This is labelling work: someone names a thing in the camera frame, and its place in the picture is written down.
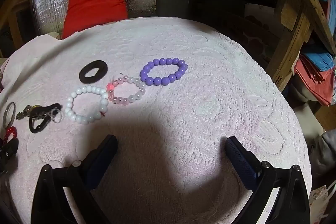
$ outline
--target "white beaded bracelet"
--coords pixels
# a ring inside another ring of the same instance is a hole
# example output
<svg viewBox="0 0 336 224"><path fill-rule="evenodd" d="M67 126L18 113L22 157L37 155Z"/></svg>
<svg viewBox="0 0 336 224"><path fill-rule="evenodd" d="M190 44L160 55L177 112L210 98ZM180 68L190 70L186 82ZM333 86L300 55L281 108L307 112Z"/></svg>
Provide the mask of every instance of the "white beaded bracelet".
<svg viewBox="0 0 336 224"><path fill-rule="evenodd" d="M139 88L139 92L137 92L135 95L130 95L128 98L115 97L114 87L121 85L124 82L135 84ZM112 83L108 83L106 89L110 95L109 100L112 101L112 103L127 106L129 103L133 103L136 100L140 100L142 98L146 92L144 87L145 83L141 82L139 78L133 78L131 76L124 75L124 77L120 77Z"/></svg>
<svg viewBox="0 0 336 224"><path fill-rule="evenodd" d="M94 114L90 114L87 117L76 115L75 112L72 110L74 104L73 101L77 97L77 95L81 95L82 93L92 92L94 94L100 95L100 105L99 110ZM82 124L88 124L89 122L94 122L95 120L100 120L102 115L107 112L107 105L109 104L108 101L109 95L107 94L105 89L102 89L98 86L83 86L78 88L76 91L71 92L71 96L68 97L67 100L67 107L64 110L65 114L70 118L73 122L78 122Z"/></svg>

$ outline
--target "beaded bracelet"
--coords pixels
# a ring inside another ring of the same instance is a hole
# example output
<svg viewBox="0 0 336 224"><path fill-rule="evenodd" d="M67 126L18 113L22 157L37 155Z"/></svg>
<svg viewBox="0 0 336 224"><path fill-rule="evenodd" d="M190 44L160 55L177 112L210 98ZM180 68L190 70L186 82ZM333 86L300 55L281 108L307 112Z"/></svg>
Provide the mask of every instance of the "beaded bracelet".
<svg viewBox="0 0 336 224"><path fill-rule="evenodd" d="M139 92L135 95L130 95L128 98L115 97L114 96L114 88L117 85L121 85L124 82L133 83L139 88ZM124 75L124 77L119 77L117 80L112 83L108 83L106 86L107 93L109 95L109 100L114 104L127 106L129 103L134 103L136 100L140 100L142 96L145 94L145 84L140 81L139 78L133 78L131 76Z"/></svg>
<svg viewBox="0 0 336 224"><path fill-rule="evenodd" d="M74 104L73 101L77 97L77 95L81 95L83 93L94 93L97 95L100 95L100 105L99 110L93 114L89 114L87 117L76 115L75 112L72 110ZM107 98L109 95L107 94L105 89L102 89L98 86L83 86L81 88L78 88L76 91L71 92L71 96L68 97L67 107L64 110L65 114L70 118L73 122L78 122L82 124L88 124L89 122L94 122L95 120L100 120L102 116L104 116L104 113L107 112L107 105L109 104L109 101Z"/></svg>
<svg viewBox="0 0 336 224"><path fill-rule="evenodd" d="M154 66L157 65L178 65L179 69L174 74L168 75L168 77L148 77L148 73L151 71ZM143 67L143 70L140 72L140 79L142 82L146 82L146 85L168 85L169 83L173 83L176 79L180 79L182 75L185 74L186 70L188 69L188 65L184 62L184 60L179 60L178 58L161 58L160 60L155 58L152 61L148 62L146 66Z"/></svg>

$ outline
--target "red pillow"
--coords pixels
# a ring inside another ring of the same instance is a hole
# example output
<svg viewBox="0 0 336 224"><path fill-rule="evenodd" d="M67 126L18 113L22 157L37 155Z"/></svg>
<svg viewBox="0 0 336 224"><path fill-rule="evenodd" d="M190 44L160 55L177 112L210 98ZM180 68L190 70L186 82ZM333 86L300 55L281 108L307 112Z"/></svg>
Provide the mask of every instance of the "red pillow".
<svg viewBox="0 0 336 224"><path fill-rule="evenodd" d="M125 0L69 0L62 39L95 25L127 19Z"/></svg>

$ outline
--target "metal ring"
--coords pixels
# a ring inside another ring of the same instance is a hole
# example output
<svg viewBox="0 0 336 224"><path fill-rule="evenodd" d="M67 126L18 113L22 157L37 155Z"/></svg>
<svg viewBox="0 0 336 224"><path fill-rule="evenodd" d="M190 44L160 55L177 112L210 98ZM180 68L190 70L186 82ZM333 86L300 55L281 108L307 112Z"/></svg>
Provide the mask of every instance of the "metal ring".
<svg viewBox="0 0 336 224"><path fill-rule="evenodd" d="M14 105L14 110L13 110L13 114L12 117L9 121L9 124L6 124L6 120L7 120L7 115L8 115L8 111L11 108L11 106ZM15 112L16 112L16 104L14 102L10 102L8 104L8 106L6 107L5 113L3 114L3 120L2 120L2 126L3 128L6 130L7 128L10 128L13 125L14 122L14 118L15 118Z"/></svg>

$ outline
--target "pink beaded bracelet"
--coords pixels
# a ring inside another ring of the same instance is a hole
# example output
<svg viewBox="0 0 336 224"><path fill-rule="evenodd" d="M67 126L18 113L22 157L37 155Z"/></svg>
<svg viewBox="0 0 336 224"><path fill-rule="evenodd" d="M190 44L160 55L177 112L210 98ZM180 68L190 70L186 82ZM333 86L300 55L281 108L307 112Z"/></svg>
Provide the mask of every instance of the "pink beaded bracelet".
<svg viewBox="0 0 336 224"><path fill-rule="evenodd" d="M130 95L128 98L114 96L114 88L124 82L135 84L139 88L139 92L137 92L135 95ZM108 83L106 90L109 95L109 101L112 101L114 104L127 106L129 103L134 103L136 100L140 100L142 98L146 92L144 87L145 83L141 82L139 78L133 78L131 76L124 75L124 77L119 77L117 80Z"/></svg>

